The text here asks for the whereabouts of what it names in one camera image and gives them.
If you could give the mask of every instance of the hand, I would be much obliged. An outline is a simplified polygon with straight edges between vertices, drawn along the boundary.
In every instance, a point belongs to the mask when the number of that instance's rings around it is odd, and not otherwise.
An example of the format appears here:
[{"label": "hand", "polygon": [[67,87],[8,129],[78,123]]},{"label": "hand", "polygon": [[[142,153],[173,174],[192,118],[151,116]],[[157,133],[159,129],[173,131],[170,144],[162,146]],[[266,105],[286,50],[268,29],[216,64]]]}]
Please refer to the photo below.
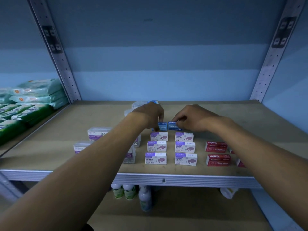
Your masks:
[{"label": "hand", "polygon": [[164,109],[160,106],[160,104],[149,102],[136,108],[129,114],[140,115],[140,118],[145,120],[145,128],[154,128],[155,131],[159,131],[160,129],[157,122],[164,121],[164,113]]},{"label": "hand", "polygon": [[209,123],[217,119],[217,117],[220,116],[194,104],[186,105],[175,115],[172,121],[176,122],[179,128],[201,132],[209,130]]}]

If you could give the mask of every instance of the bottle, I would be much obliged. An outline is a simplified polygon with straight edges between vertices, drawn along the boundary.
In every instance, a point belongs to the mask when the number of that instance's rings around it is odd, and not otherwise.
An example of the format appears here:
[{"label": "bottle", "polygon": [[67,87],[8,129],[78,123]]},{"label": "bottle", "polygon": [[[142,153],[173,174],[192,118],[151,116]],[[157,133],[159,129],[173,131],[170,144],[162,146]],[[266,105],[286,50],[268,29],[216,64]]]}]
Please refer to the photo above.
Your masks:
[{"label": "bottle", "polygon": [[117,199],[120,199],[124,196],[124,190],[121,184],[111,184],[111,188]]},{"label": "bottle", "polygon": [[232,199],[238,188],[220,188],[220,193],[227,199]]},{"label": "bottle", "polygon": [[123,185],[125,197],[128,200],[131,200],[136,197],[136,187],[135,185]]},{"label": "bottle", "polygon": [[141,209],[145,212],[148,212],[152,209],[152,195],[151,190],[148,186],[140,185],[139,186],[139,199]]}]

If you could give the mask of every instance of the forearm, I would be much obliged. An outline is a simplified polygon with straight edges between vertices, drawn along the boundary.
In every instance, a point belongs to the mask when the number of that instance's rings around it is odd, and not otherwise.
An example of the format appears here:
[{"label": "forearm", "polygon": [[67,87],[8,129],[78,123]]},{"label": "forearm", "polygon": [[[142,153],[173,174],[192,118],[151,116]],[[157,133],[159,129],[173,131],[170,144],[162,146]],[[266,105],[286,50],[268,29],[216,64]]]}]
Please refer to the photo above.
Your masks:
[{"label": "forearm", "polygon": [[253,135],[228,118],[220,118],[212,127],[272,198],[308,229],[307,161]]},{"label": "forearm", "polygon": [[3,215],[2,230],[81,229],[104,198],[125,154],[144,129],[141,116],[128,115],[20,198]]}]

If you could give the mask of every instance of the blue wall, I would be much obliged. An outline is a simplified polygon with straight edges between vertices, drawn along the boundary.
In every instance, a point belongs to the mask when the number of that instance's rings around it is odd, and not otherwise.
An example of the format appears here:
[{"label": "blue wall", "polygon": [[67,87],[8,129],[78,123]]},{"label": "blue wall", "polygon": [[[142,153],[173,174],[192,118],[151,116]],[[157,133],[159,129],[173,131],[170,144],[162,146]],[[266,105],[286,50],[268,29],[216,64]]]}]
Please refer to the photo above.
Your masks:
[{"label": "blue wall", "polygon": [[247,100],[284,3],[48,0],[83,100]]},{"label": "blue wall", "polygon": [[308,133],[308,4],[287,44],[263,103]]},{"label": "blue wall", "polygon": [[1,0],[0,87],[58,77],[26,0]]}]

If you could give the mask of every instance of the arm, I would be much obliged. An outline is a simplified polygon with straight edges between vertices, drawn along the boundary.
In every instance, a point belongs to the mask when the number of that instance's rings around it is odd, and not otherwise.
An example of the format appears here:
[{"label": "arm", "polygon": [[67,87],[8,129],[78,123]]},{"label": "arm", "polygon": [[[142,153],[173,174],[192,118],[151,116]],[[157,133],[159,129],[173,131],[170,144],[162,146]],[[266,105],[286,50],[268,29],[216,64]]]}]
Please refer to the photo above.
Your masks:
[{"label": "arm", "polygon": [[271,197],[308,230],[308,161],[269,143],[230,118],[187,105],[173,119],[180,128],[220,136]]},{"label": "arm", "polygon": [[1,230],[80,230],[94,213],[134,140],[158,128],[164,110],[148,103],[44,178],[1,217]]}]

